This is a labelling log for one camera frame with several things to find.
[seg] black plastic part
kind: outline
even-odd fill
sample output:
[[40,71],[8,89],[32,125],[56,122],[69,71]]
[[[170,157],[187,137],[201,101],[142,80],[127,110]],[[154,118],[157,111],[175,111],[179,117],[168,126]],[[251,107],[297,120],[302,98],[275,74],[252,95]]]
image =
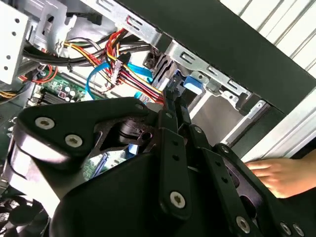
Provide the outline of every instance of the black plastic part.
[[284,114],[316,86],[309,73],[218,0],[118,2]]
[[262,138],[264,138],[283,118],[285,115],[274,107],[268,110],[245,129],[236,142],[232,145],[232,150],[238,157],[243,157],[249,152]]
[[239,196],[246,196],[255,206],[256,222],[263,236],[287,236],[281,228],[280,223],[287,224],[292,232],[291,236],[299,237],[293,224],[304,226],[305,236],[312,236],[315,227],[305,217],[300,216],[284,206],[275,198],[269,189],[247,168],[247,166],[224,144],[217,144],[212,149],[224,159],[227,168],[239,179],[237,192]]
[[[41,147],[41,152],[36,153],[35,158],[47,161],[58,169],[75,170],[82,166],[89,155],[93,157],[101,153],[100,148],[115,124],[129,119],[145,121],[149,113],[152,112],[133,98],[29,107],[19,115],[13,133],[18,146],[30,137],[35,138],[33,146]],[[55,126],[50,130],[37,127],[35,120],[39,117],[54,120]],[[70,134],[82,138],[80,147],[74,148],[66,144],[65,137]],[[32,154],[32,149],[33,147],[27,147],[25,152]]]
[[247,94],[242,93],[239,96],[239,100],[236,103],[236,109],[239,111],[239,113],[243,116],[246,116],[249,114],[250,110],[258,103],[260,100],[260,97],[258,97],[255,94],[252,94],[248,99],[247,99]]
[[50,236],[90,237],[105,230],[117,237],[234,236],[224,224],[216,191],[203,174],[190,169],[191,218],[185,224],[161,224],[155,212],[158,167],[155,156],[137,155],[70,191],[56,209]]
[[91,23],[101,26],[102,25],[102,15],[98,13],[90,13],[87,16],[87,20],[90,21]]
[[170,38],[169,36],[167,36],[166,34],[162,34],[158,43],[156,44],[156,48],[160,51],[160,52],[166,52],[166,50],[168,49],[169,45],[172,42],[172,38]]

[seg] yellow wire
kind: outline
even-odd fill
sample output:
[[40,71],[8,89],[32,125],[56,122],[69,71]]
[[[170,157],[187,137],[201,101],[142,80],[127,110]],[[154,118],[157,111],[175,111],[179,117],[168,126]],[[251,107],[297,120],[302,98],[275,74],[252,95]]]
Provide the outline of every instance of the yellow wire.
[[[107,55],[114,61],[116,61],[116,57],[113,57],[112,55],[110,55],[108,52],[107,52]],[[150,89],[152,89],[153,91],[161,94],[161,91],[157,90],[156,88],[152,87],[150,84],[148,84],[146,81],[144,81],[143,79],[141,79],[139,76],[137,76],[132,70],[130,70],[130,68],[127,66],[127,65],[123,65],[128,71],[129,73],[131,73],[139,82],[141,82],[142,84],[145,84],[146,86],[148,86]]]
[[7,99],[11,99],[13,96],[7,96],[7,95],[5,95],[5,94],[2,94],[2,92],[0,92],[0,95],[2,96],[2,97],[4,97],[4,98],[7,98]]
[[[69,43],[64,43],[65,46],[70,46],[71,48],[74,48],[75,50],[77,50],[80,54],[82,54],[94,67],[98,66],[95,62],[93,62],[90,57],[83,52],[80,48],[76,47],[73,44],[69,44]],[[111,79],[104,73],[104,71],[99,71],[99,73],[108,81],[111,83]]]
[[1,91],[1,93],[5,94],[7,96],[16,96],[16,93],[12,93],[12,92]]
[[[134,87],[133,85],[130,84],[129,81],[126,81],[126,80],[124,80],[124,79],[122,79],[122,78],[121,78],[120,80],[122,80],[122,81],[123,81],[124,83],[126,83],[127,85]],[[155,101],[154,101],[150,96],[148,96],[147,94],[145,94],[143,91],[138,90],[138,89],[136,89],[136,90],[139,91],[140,93],[142,93],[143,95],[147,96],[148,99],[150,99],[150,101],[152,101],[152,102],[155,103]]]

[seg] black panel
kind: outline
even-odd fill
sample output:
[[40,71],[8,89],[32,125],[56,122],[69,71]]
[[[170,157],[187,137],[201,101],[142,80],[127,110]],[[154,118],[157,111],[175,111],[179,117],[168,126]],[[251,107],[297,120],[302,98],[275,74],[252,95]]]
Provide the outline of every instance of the black panel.
[[21,109],[21,107],[18,107],[12,103],[0,105],[0,163],[4,162],[8,152],[10,143],[10,138],[7,136],[8,128],[14,125],[8,120],[18,116]]
[[243,157],[262,138],[264,138],[285,117],[277,109],[270,107],[269,110],[256,121],[244,135],[234,144],[232,150],[238,157]]
[[55,211],[50,236],[233,236],[209,179],[190,169],[191,218],[185,225],[157,221],[158,168],[158,159],[141,154],[73,189]]
[[118,0],[288,114],[315,79],[218,0]]

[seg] bolt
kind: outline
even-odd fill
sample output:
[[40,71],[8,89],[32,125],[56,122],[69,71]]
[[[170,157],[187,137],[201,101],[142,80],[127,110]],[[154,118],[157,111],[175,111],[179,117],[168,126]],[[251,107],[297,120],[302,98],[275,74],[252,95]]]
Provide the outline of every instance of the bolt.
[[70,134],[65,138],[65,142],[70,147],[80,147],[82,145],[82,139],[74,134]]
[[166,113],[166,115],[169,117],[169,118],[173,118],[173,116],[172,116],[172,114],[170,114],[170,113]]
[[284,232],[286,232],[289,236],[292,234],[291,230],[288,228],[288,226],[285,223],[281,222],[280,225],[282,229],[284,230]]
[[41,129],[51,129],[55,126],[55,122],[47,117],[39,117],[35,120],[35,125]]
[[241,228],[241,230],[244,231],[246,234],[250,233],[250,226],[243,217],[236,217],[236,223],[239,226],[239,228]]
[[257,104],[257,108],[261,108],[262,106],[263,106],[263,103],[261,102]]
[[195,129],[198,133],[202,133],[202,129],[200,129],[199,127],[195,126],[194,129]]
[[229,150],[227,149],[227,147],[222,146],[222,150],[223,150],[225,153],[229,153]]
[[184,208],[184,206],[186,205],[184,197],[181,195],[181,193],[178,192],[172,192],[170,194],[170,201],[175,207],[180,209]]
[[42,77],[46,76],[46,72],[45,72],[45,71],[40,71],[39,74],[40,74]]
[[293,227],[294,227],[294,229],[296,230],[296,232],[300,235],[300,236],[305,236],[304,235],[304,232],[302,231],[302,229],[298,226],[298,225],[296,225],[296,224],[293,224]]

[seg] silver metal frame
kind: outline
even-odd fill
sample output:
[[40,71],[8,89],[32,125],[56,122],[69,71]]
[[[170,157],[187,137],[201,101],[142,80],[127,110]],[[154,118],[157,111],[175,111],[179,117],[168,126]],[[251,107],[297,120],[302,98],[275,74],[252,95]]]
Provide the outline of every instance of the silver metal frame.
[[316,89],[243,158],[290,158],[316,136]]
[[28,16],[0,1],[1,38],[0,80],[11,84],[21,61]]
[[246,128],[250,125],[253,120],[269,105],[264,101],[260,100],[258,103],[250,110],[250,112],[243,117],[237,125],[226,135],[226,137],[221,141],[221,143],[230,145]]
[[81,1],[153,46],[161,37],[161,33],[155,27],[114,0]]
[[[187,50],[175,40],[172,41],[165,53],[169,55],[172,60],[181,64],[187,69],[192,71],[199,71],[203,74],[204,77],[207,77],[209,80],[213,79],[217,81],[235,95],[241,95],[242,93],[245,93],[249,96],[251,94],[250,91],[230,79],[228,76],[226,76],[221,71],[217,70],[204,60],[200,59],[197,55]],[[204,78],[201,78],[200,80],[201,83],[205,81]]]
[[[31,42],[59,56],[64,47],[67,34],[74,27],[77,17],[73,16],[66,25],[67,7],[65,5],[58,0],[43,0],[40,2],[43,5],[40,21],[36,31],[31,36]],[[49,16],[54,17],[52,23],[47,21]]]

